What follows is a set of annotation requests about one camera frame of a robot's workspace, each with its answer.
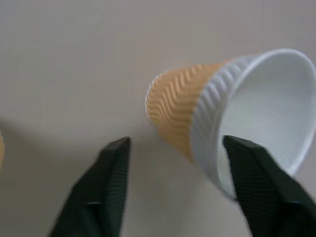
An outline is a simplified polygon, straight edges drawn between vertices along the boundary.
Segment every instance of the white paper cup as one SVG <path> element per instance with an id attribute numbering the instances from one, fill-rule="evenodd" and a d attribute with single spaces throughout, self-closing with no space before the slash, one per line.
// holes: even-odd
<path id="1" fill-rule="evenodd" d="M 146 96 L 148 116 L 163 138 L 233 199 L 223 135 L 266 147 L 284 171 L 295 174 L 316 129 L 316 70 L 310 59 L 294 49 L 276 49 L 183 76 L 185 70 L 190 71 L 157 77 Z M 180 77 L 186 82 L 180 84 Z M 172 92 L 175 86 L 179 91 Z"/>

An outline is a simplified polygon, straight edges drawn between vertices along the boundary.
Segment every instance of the disposable coffee cup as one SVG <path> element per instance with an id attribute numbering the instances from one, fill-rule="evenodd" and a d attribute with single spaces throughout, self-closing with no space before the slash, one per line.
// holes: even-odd
<path id="1" fill-rule="evenodd" d="M 149 86 L 145 108 L 161 137 L 235 199 L 223 136 L 264 146 L 293 176 L 316 130 L 316 70 L 288 48 L 170 70 Z"/>

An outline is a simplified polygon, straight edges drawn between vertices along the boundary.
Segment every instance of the white wall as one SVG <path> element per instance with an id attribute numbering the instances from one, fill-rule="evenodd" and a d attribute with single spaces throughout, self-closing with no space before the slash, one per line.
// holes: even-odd
<path id="1" fill-rule="evenodd" d="M 285 46 L 316 62 L 315 9 L 313 0 L 1 0 L 0 236 L 47 235 L 94 154 L 124 135 L 135 147 L 123 236 L 248 236 L 238 207 L 150 128 L 144 94 L 156 74 L 188 63 Z M 298 175 L 314 197 L 315 167 L 311 154 Z"/>

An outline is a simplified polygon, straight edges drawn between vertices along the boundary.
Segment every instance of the gray background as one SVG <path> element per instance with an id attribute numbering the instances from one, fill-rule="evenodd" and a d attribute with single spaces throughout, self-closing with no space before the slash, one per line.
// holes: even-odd
<path id="1" fill-rule="evenodd" d="M 159 139 L 144 94 L 170 67 L 277 47 L 316 62 L 313 0 L 1 0 L 0 236 L 46 236 L 108 142 L 134 141 L 122 236 L 249 236 L 239 208 Z M 316 145 L 298 179 L 316 197 Z"/>

